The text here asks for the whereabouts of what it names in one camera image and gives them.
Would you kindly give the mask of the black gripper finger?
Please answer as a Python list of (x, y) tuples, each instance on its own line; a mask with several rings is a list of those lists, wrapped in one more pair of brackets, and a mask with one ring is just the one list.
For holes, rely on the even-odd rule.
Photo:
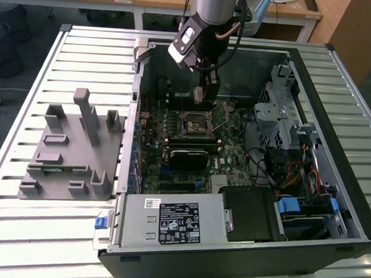
[(199, 86), (202, 87), (203, 90), (206, 88), (206, 83), (208, 80), (208, 71), (203, 70), (202, 68), (207, 68), (207, 67), (208, 67), (207, 65), (201, 65), (198, 70), (199, 71)]
[(220, 77), (217, 70), (210, 71), (206, 75), (205, 100), (213, 101), (216, 99), (220, 89)]

